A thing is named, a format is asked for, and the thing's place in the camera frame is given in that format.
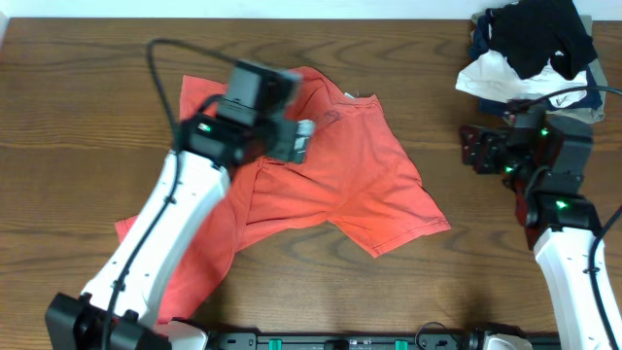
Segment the red t-shirt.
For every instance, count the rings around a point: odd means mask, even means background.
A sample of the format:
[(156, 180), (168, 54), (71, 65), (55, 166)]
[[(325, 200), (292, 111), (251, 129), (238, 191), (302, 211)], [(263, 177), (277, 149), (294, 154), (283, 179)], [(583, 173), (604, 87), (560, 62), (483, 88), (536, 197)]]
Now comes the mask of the red t-shirt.
[(304, 162), (260, 157), (236, 171), (173, 273), (159, 323), (190, 317), (237, 252), (285, 229), (329, 221), (374, 258), (449, 229), (378, 97), (354, 98), (311, 67), (295, 71), (302, 84), (287, 116), (316, 125)]

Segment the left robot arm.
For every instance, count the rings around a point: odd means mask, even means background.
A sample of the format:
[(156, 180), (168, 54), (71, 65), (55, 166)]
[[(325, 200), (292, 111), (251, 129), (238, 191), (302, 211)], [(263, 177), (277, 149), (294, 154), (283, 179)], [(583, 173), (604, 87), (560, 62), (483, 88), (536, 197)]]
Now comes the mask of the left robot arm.
[(179, 125), (150, 197), (119, 248), (79, 297), (57, 294), (45, 322), (55, 349), (205, 349), (209, 333), (157, 321), (162, 298), (203, 221), (225, 197), (231, 172), (259, 155), (301, 163), (314, 132), (286, 118), (300, 74), (235, 63), (223, 94)]

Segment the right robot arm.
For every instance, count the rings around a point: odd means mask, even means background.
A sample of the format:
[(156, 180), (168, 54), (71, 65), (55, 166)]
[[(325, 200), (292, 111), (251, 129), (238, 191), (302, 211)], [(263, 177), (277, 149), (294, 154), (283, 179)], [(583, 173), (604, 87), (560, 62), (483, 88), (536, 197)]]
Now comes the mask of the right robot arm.
[(549, 291), (564, 349), (618, 349), (621, 315), (605, 264), (605, 234), (594, 204), (579, 192), (592, 153), (590, 124), (532, 107), (512, 124), (460, 127), (462, 162), (499, 174), (515, 195)]

